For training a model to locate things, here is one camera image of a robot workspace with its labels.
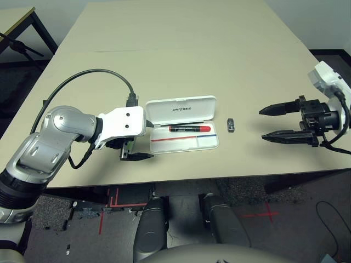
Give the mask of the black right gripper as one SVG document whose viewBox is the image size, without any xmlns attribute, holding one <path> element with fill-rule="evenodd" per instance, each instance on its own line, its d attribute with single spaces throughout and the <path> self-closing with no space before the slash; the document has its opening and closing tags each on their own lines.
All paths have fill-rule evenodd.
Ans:
<svg viewBox="0 0 351 263">
<path fill-rule="evenodd" d="M 319 145 L 318 136 L 337 130 L 341 123 L 338 111 L 331 111 L 327 103 L 318 99 L 306 100 L 303 95 L 295 101 L 269 105 L 261 109 L 259 114 L 282 116 L 299 111 L 302 131 L 279 130 L 262 135 L 262 139 L 279 144 L 307 144 L 316 147 Z"/>
</svg>

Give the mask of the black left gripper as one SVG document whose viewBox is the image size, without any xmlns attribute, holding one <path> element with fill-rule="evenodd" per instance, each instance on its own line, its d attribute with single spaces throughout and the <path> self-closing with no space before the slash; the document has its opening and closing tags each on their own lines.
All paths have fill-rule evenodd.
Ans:
<svg viewBox="0 0 351 263">
<path fill-rule="evenodd" d="M 151 121 L 146 120 L 146 127 L 153 128 L 154 125 Z M 120 160 L 121 161 L 142 161 L 148 158 L 152 158 L 154 155 L 150 153 L 131 153 L 129 154 L 128 149 L 129 140 L 127 138 L 117 138 L 106 143 L 107 148 L 112 148 L 114 150 L 120 150 Z"/>
</svg>

